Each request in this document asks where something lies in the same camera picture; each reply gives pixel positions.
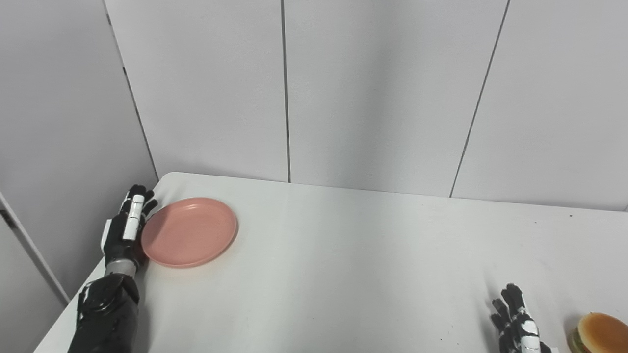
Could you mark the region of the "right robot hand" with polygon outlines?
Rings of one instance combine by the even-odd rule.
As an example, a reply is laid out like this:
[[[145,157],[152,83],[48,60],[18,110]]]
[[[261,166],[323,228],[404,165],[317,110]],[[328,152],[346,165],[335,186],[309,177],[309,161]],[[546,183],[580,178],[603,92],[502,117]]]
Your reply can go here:
[[[513,283],[500,292],[500,299],[492,301],[495,313],[491,322],[498,330],[498,348],[501,353],[551,353],[552,349],[540,339],[538,325],[529,314],[521,289]]]

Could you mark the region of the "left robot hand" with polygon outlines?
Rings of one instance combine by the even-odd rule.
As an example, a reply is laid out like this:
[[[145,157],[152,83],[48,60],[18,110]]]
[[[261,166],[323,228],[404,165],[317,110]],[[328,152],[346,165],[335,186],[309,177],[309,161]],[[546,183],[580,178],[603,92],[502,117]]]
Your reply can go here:
[[[101,248],[105,265],[126,262],[138,271],[146,263],[141,236],[148,215],[158,205],[153,190],[135,184],[123,199],[119,213],[105,222]]]

